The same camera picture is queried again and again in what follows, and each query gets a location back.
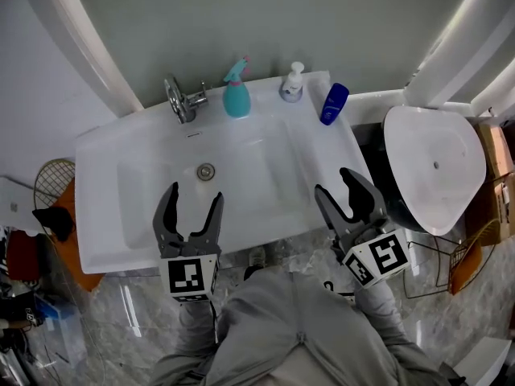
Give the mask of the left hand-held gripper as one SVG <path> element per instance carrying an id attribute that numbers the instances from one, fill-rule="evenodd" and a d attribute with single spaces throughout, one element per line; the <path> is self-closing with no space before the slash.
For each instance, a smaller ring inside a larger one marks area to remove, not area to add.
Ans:
<path id="1" fill-rule="evenodd" d="M 224 196 L 213 199 L 203 228 L 188 240 L 177 231 L 179 184 L 173 182 L 156 207 L 152 225 L 159 247 L 163 288 L 177 302 L 209 301 L 214 293 L 221 254 L 218 238 Z"/>

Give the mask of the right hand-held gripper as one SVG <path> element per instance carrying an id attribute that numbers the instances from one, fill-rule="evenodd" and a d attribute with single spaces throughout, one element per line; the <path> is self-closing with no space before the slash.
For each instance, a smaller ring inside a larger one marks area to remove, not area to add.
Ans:
<path id="1" fill-rule="evenodd" d="M 363 224 L 386 217 L 385 201 L 381 192 L 358 172 L 341 167 L 340 176 L 348 187 L 352 217 L 344 214 L 330 192 L 320 184 L 315 186 L 315 201 L 326 225 L 340 238 L 332 248 L 337 261 L 361 288 L 368 289 L 410 265 L 406 234 L 403 228 L 388 220 L 358 231 Z"/>

